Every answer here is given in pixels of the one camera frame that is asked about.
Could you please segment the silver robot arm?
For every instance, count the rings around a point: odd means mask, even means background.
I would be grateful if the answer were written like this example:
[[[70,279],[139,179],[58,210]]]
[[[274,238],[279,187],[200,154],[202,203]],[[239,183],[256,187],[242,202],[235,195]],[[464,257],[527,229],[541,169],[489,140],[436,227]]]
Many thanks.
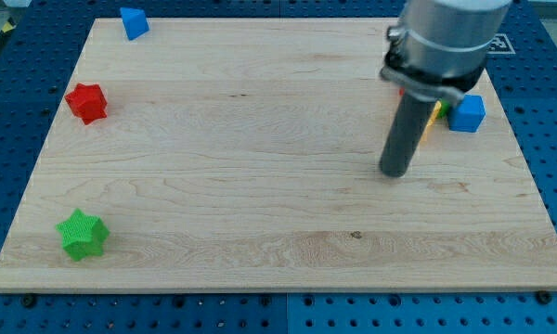
[[[380,75],[421,100],[457,106],[478,82],[511,0],[408,0]]]

